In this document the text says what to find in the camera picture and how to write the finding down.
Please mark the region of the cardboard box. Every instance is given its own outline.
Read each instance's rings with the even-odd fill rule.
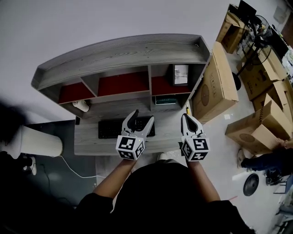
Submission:
[[[289,139],[291,123],[278,105],[270,101],[257,112],[227,126],[225,135],[252,154],[267,154],[278,146],[277,137]]]
[[[269,52],[268,50],[264,49],[262,51],[263,53],[260,53],[260,56],[263,56],[264,58],[266,58],[267,55],[270,53],[269,57],[267,58],[269,60],[270,65],[272,66],[273,70],[281,80],[285,79],[288,76],[288,73],[283,67],[283,64],[279,60],[274,50],[272,49],[271,52]]]
[[[222,45],[227,53],[233,53],[237,48],[246,28],[244,29],[245,24],[236,15],[230,12],[227,12],[227,15],[232,18],[230,21],[233,23],[231,23],[231,26],[223,37]]]
[[[222,42],[223,38],[225,37],[231,26],[239,27],[239,24],[230,15],[226,14],[225,20],[217,36],[216,42]]]
[[[246,58],[244,57],[237,65],[238,71],[245,64]],[[255,99],[271,88],[272,84],[282,79],[273,70],[268,60],[264,61],[261,65],[248,65],[241,72],[240,77],[243,81],[249,100]]]
[[[193,97],[193,116],[206,123],[238,101],[225,51],[219,42],[215,42],[203,81]]]
[[[267,95],[277,103],[293,125],[293,89],[289,80],[286,78],[284,81],[274,82],[268,91],[256,97],[252,101],[255,111],[261,109],[266,104],[265,100]]]
[[[262,109],[257,111],[260,112],[262,124],[280,139],[292,138],[292,124],[286,115],[270,97],[267,102]]]
[[[265,105],[267,94],[275,101],[275,103],[277,103],[281,110],[283,110],[285,105],[288,105],[282,81],[277,81],[272,84],[272,87],[269,90],[263,92],[252,100],[255,111],[261,109]]]
[[[288,78],[282,82],[282,85],[288,102],[288,105],[283,107],[283,112],[293,125],[293,88]]]

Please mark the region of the electrical cord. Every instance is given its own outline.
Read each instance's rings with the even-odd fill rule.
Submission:
[[[66,162],[66,160],[63,158],[62,155],[59,155],[57,157],[61,157],[63,159],[63,161],[66,163],[66,165],[68,166],[68,168],[74,173],[76,174],[78,177],[82,178],[82,179],[88,179],[88,178],[95,178],[95,177],[101,177],[101,178],[105,178],[104,176],[101,175],[93,175],[93,176],[81,176],[79,174],[77,174],[73,169],[71,169],[71,167],[69,167],[68,163]]]
[[[52,191],[51,191],[51,181],[50,181],[50,178],[46,172],[46,169],[45,169],[45,165],[44,164],[40,164],[40,166],[43,167],[43,170],[44,170],[44,174],[46,175],[47,179],[48,179],[48,187],[49,187],[49,194],[51,197],[54,197],[55,199],[57,200],[60,200],[60,199],[64,199],[66,200],[72,207],[74,207],[74,205],[66,198],[66,197],[55,197],[53,194],[52,194]]]

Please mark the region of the white cable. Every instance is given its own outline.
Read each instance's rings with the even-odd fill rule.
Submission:
[[[64,162],[66,163],[66,165],[68,166],[68,168],[69,168],[74,174],[76,174],[77,176],[79,176],[79,177],[82,178],[82,179],[95,178],[95,177],[105,178],[104,176],[101,176],[101,175],[81,176],[81,175],[77,174],[73,169],[71,169],[71,167],[69,167],[68,163],[66,162],[66,160],[63,158],[62,155],[59,155],[59,156],[56,156],[56,157],[61,157],[61,158],[64,160]]]

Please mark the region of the white floor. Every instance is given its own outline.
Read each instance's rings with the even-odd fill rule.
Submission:
[[[227,54],[231,70],[237,72],[236,64],[240,58],[236,54]],[[206,135],[210,138],[211,152],[202,162],[202,165],[217,189],[222,200],[231,199],[231,203],[237,206],[240,215],[248,226],[253,227],[259,234],[270,233],[271,225],[275,219],[275,214],[280,206],[279,202],[283,200],[282,195],[273,194],[278,186],[266,186],[263,172],[258,172],[260,183],[256,192],[246,197],[243,194],[243,185],[248,175],[244,169],[238,169],[236,163],[236,154],[239,145],[225,136],[228,124],[237,121],[254,112],[252,103],[249,101],[244,86],[238,91],[239,102],[226,110],[222,115],[217,116],[204,125]],[[167,153],[170,158],[174,158],[182,164],[185,160],[180,156],[180,151]],[[135,169],[156,159],[154,155],[144,155],[144,160],[138,160]],[[107,175],[118,164],[118,157],[101,157],[96,160],[96,169],[98,174]]]

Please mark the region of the white wall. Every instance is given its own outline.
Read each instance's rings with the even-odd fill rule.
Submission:
[[[263,16],[269,24],[275,25],[276,29],[282,31],[284,28],[287,19],[290,15],[290,10],[287,7],[284,0],[244,0],[246,3],[251,5],[254,9],[256,9],[256,14]],[[239,5],[240,0],[230,0],[230,3],[234,5]],[[281,7],[284,11],[287,11],[287,17],[283,24],[279,24],[274,19],[274,13],[276,11],[277,6]]]
[[[35,91],[36,67],[92,43],[149,33],[190,33],[212,48],[228,0],[2,0],[0,99],[31,122],[74,116]]]

